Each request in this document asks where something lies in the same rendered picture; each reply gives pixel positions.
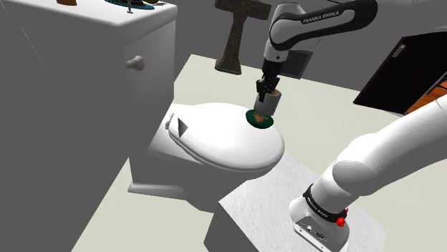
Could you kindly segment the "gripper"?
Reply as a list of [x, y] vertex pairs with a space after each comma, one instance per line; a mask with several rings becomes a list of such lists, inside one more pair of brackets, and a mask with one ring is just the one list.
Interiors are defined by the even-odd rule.
[[278, 82], [280, 74], [280, 63], [264, 60], [262, 66], [262, 78], [256, 81], [256, 91], [259, 93], [258, 101], [263, 102], [266, 93], [272, 92]]

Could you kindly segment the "white toilet paper roll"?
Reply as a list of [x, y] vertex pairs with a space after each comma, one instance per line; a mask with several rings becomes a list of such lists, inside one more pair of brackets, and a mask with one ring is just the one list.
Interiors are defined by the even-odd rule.
[[276, 111], [281, 97], [281, 92], [276, 89], [273, 91], [272, 94], [266, 93], [264, 96], [264, 101], [261, 102], [260, 96], [258, 94], [254, 103], [254, 110], [257, 111], [260, 115], [272, 116]]

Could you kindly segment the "green round dish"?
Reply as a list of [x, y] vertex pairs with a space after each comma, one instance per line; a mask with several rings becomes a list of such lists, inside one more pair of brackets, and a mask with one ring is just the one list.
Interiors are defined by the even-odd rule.
[[248, 110], [245, 116], [246, 121], [258, 129], [266, 129], [274, 124], [274, 119], [270, 115], [259, 114], [256, 110]]

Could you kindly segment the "grey robot stand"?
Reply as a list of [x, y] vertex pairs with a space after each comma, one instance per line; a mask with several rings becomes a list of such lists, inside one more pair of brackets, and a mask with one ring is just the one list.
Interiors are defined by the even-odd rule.
[[290, 202], [317, 178], [284, 153], [266, 175], [218, 202], [203, 242], [208, 252], [319, 252], [294, 231], [289, 216]]

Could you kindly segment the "black cabinet door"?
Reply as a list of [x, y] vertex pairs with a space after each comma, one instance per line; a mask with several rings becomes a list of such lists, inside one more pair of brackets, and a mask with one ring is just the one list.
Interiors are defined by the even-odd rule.
[[446, 75], [447, 31], [403, 37], [353, 103], [403, 115]]

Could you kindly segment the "teal toy boat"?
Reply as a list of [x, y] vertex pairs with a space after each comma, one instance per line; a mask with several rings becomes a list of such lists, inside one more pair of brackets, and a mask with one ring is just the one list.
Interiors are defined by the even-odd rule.
[[128, 13], [131, 13], [133, 9], [142, 9], [142, 10], [154, 10], [154, 6], [152, 3], [149, 3], [146, 0], [104, 0], [107, 3], [124, 6], [128, 9]]

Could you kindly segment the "grey wall vent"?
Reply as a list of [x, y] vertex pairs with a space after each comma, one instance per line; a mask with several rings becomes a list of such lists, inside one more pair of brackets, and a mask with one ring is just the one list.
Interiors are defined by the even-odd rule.
[[306, 50], [289, 51], [287, 60], [283, 63], [281, 75], [301, 79], [312, 55], [313, 52]]

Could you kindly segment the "brown pedestal stand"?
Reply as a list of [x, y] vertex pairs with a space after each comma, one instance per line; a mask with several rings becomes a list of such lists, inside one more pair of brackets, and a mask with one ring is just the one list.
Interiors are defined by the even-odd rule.
[[244, 24], [247, 18], [267, 20], [271, 4], [261, 0], [215, 0], [215, 7], [231, 12], [233, 20], [224, 53], [216, 60], [215, 70], [229, 74], [240, 75], [239, 50]]

